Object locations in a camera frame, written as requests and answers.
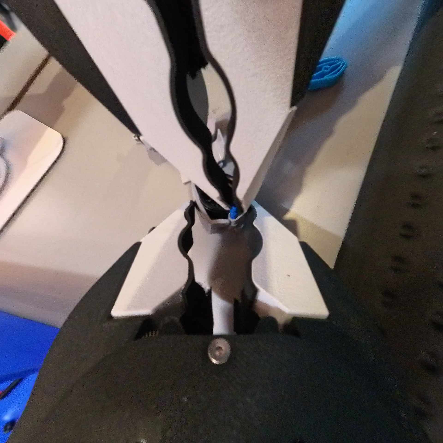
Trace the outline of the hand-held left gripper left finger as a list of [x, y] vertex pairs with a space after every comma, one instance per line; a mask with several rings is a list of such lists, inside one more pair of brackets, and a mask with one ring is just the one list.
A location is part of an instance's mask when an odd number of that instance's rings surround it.
[[189, 201], [150, 231], [111, 310], [113, 318], [178, 318], [185, 333], [212, 334], [211, 290], [195, 279], [189, 256], [193, 246], [195, 202]]

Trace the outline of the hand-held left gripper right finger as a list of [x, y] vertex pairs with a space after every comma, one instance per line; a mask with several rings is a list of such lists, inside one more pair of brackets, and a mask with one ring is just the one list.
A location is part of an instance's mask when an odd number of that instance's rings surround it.
[[325, 320], [329, 310], [297, 236], [257, 202], [244, 218], [245, 281], [234, 302], [234, 331], [252, 334], [263, 318], [285, 329], [293, 318]]

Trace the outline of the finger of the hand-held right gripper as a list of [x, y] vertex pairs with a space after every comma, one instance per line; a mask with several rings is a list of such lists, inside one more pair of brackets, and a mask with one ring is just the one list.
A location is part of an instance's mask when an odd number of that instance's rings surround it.
[[56, 1], [143, 141], [224, 208], [234, 202], [153, 1]]
[[247, 209], [289, 127], [302, 1], [203, 0], [200, 16], [210, 53], [233, 92], [230, 143], [239, 169], [236, 196]]

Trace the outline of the light blue plastic tool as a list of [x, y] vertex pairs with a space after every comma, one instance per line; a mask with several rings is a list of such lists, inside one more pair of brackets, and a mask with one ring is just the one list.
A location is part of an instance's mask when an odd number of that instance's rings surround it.
[[319, 60], [308, 85], [308, 91], [334, 86], [344, 75], [348, 66], [342, 57], [327, 57]]

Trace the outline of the grey black wheel Lego assembly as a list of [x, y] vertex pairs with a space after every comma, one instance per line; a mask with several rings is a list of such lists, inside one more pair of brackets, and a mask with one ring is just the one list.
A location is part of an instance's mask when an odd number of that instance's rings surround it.
[[242, 213], [235, 221], [230, 220], [229, 217], [227, 219], [212, 220], [208, 217], [207, 213], [203, 209], [202, 203], [198, 199], [195, 187], [196, 185], [192, 182], [191, 192], [196, 207], [196, 213], [198, 214], [198, 218], [208, 234], [234, 235], [240, 234], [244, 230], [245, 224], [248, 223], [249, 211]]

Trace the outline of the black wheel hub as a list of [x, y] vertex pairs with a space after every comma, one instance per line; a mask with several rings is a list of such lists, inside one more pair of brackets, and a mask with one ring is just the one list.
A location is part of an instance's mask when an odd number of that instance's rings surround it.
[[208, 196], [198, 186], [195, 187], [199, 201], [202, 203], [202, 207], [207, 213], [208, 217], [212, 220], [227, 219], [229, 216], [229, 210], [222, 207], [219, 203]]

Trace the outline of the black dimpled panel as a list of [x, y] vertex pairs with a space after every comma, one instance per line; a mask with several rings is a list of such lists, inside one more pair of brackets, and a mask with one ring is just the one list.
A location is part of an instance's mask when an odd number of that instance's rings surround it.
[[424, 1], [335, 270], [442, 442], [443, 8]]

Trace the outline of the blue plastic bin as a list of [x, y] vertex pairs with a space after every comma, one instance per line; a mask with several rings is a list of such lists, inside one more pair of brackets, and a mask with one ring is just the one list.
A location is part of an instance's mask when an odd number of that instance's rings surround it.
[[0, 313], [0, 441], [7, 442], [59, 328]]

